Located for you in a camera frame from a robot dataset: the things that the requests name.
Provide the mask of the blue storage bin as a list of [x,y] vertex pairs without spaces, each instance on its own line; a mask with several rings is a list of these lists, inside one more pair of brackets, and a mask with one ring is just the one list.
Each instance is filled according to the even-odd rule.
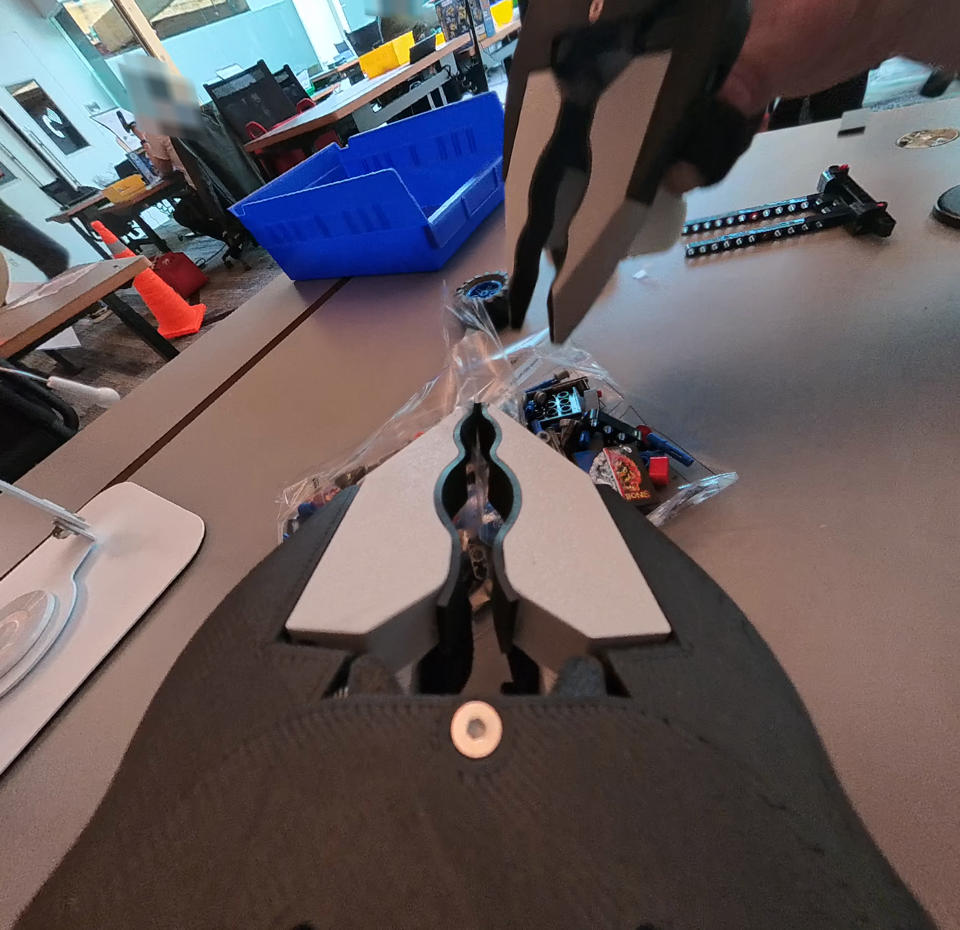
[[440,270],[504,201],[487,92],[330,144],[230,213],[291,280]]

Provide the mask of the black mesh chair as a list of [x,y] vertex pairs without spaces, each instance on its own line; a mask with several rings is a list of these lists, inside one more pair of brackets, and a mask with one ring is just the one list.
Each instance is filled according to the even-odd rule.
[[249,125],[269,132],[314,105],[289,65],[273,72],[263,60],[202,88],[242,143],[251,139]]

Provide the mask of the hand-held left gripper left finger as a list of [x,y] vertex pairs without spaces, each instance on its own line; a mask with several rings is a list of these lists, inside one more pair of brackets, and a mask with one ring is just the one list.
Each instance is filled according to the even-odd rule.
[[470,497],[478,409],[452,412],[346,494],[287,636],[411,668],[421,693],[465,689],[474,637],[456,518]]

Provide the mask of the black tyre blue hub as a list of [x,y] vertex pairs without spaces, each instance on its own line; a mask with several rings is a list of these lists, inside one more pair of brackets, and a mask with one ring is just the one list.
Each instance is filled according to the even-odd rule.
[[504,331],[510,326],[509,276],[506,272],[496,270],[477,274],[456,288],[455,296],[484,311],[496,331]]

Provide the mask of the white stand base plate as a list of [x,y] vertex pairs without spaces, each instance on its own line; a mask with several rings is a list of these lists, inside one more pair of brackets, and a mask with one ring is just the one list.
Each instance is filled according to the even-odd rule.
[[1,580],[1,773],[191,564],[202,518],[133,482],[52,532]]

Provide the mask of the grey desk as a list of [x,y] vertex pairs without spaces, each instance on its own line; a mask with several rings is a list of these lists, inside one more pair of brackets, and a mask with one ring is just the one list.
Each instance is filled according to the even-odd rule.
[[[958,183],[958,142],[896,145],[940,128],[958,128],[957,98],[875,114],[861,135],[829,122],[758,136],[693,216],[798,196],[846,163],[889,202],[894,236],[630,261],[574,341],[652,428],[738,473],[664,530],[762,634],[874,840],[935,923],[958,928],[958,232],[931,217]],[[368,413],[342,456],[442,369],[443,285],[503,267],[502,230],[494,216],[443,274],[351,279],[328,304],[351,345],[342,394]],[[2,928],[236,585],[181,590],[185,575],[2,774]]]
[[340,304],[352,279],[278,276],[101,418],[32,468],[18,488],[77,513],[137,482],[209,521],[180,590],[226,594],[276,542],[273,529],[231,530],[263,516],[276,491],[347,453],[369,422],[342,394],[351,345]]

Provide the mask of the red office chair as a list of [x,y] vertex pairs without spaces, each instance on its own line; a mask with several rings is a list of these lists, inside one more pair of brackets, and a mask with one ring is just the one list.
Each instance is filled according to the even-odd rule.
[[[297,116],[306,113],[306,111],[315,108],[315,102],[306,97],[299,100],[294,108]],[[245,132],[250,142],[257,141],[268,134],[267,128],[256,120],[248,121],[245,125]],[[314,139],[310,140],[303,135],[291,143],[287,141],[283,144],[270,144],[266,147],[258,147],[250,152],[252,158],[257,163],[265,180],[273,180],[287,171],[291,170],[300,163],[306,161],[309,156],[318,153],[330,145],[342,146],[343,142],[334,129],[326,128]]]

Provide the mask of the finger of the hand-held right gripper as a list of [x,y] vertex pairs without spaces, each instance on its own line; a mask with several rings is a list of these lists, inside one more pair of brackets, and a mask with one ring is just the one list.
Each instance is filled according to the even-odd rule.
[[542,255],[548,254],[557,274],[565,264],[570,227],[589,182],[594,106],[569,91],[553,70],[528,74],[505,159],[512,329],[525,322]]
[[594,305],[648,215],[627,195],[671,61],[671,51],[630,60],[601,91],[586,135],[587,170],[566,172],[547,249],[550,338],[564,343]]

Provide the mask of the black chair with jacket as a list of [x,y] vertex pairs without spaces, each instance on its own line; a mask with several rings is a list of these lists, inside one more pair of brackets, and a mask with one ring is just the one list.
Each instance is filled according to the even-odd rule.
[[262,177],[234,132],[211,105],[200,108],[202,131],[197,139],[175,139],[189,183],[174,205],[174,219],[199,236],[224,246],[222,262],[248,268],[245,252],[257,244],[232,207],[258,190]]

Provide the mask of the long background table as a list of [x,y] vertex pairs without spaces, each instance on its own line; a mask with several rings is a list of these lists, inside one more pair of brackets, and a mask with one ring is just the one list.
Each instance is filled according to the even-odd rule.
[[518,36],[521,26],[520,17],[515,15],[492,36],[473,38],[463,34],[421,60],[333,92],[313,108],[246,142],[243,149],[249,155],[263,153],[306,135],[334,130],[348,120],[353,120],[359,132],[375,129],[431,92],[442,89],[458,73],[460,56],[468,63],[481,63],[486,51]]

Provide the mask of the orange traffic cone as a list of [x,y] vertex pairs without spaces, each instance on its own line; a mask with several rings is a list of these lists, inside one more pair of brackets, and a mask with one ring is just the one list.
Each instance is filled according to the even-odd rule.
[[[90,227],[116,259],[138,256],[101,221]],[[207,313],[204,304],[189,304],[167,284],[149,264],[133,279],[133,287],[157,321],[157,330],[164,340],[172,341],[200,332]]]

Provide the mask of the clear bag of toy bricks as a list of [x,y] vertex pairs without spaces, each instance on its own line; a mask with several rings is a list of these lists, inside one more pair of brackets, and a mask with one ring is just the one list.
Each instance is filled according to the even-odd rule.
[[457,288],[443,288],[441,372],[359,448],[282,491],[280,541],[442,418],[474,402],[504,412],[658,527],[738,481],[735,471],[693,456],[649,426],[589,352],[551,343],[547,330],[507,343],[484,311],[457,298]]

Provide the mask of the black beam assembly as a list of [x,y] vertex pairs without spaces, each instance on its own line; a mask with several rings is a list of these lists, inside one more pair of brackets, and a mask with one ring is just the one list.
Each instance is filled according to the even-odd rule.
[[885,240],[895,226],[887,202],[871,196],[852,177],[848,165],[834,165],[821,173],[814,192],[689,219],[681,237],[685,259],[698,261],[834,229],[853,237]]

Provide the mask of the person's right hand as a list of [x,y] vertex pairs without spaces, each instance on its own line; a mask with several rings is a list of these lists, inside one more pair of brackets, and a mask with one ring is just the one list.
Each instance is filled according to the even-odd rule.
[[750,27],[719,98],[754,116],[896,57],[959,67],[959,0],[751,0]]

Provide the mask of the low grey table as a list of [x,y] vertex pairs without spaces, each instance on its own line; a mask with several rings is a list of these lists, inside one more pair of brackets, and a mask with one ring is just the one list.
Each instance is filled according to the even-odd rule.
[[179,350],[174,344],[117,295],[150,267],[150,261],[140,255],[74,267],[40,285],[43,295],[39,298],[15,308],[2,308],[2,358],[22,358],[76,324],[95,303],[102,301],[155,354],[166,362],[175,359]]

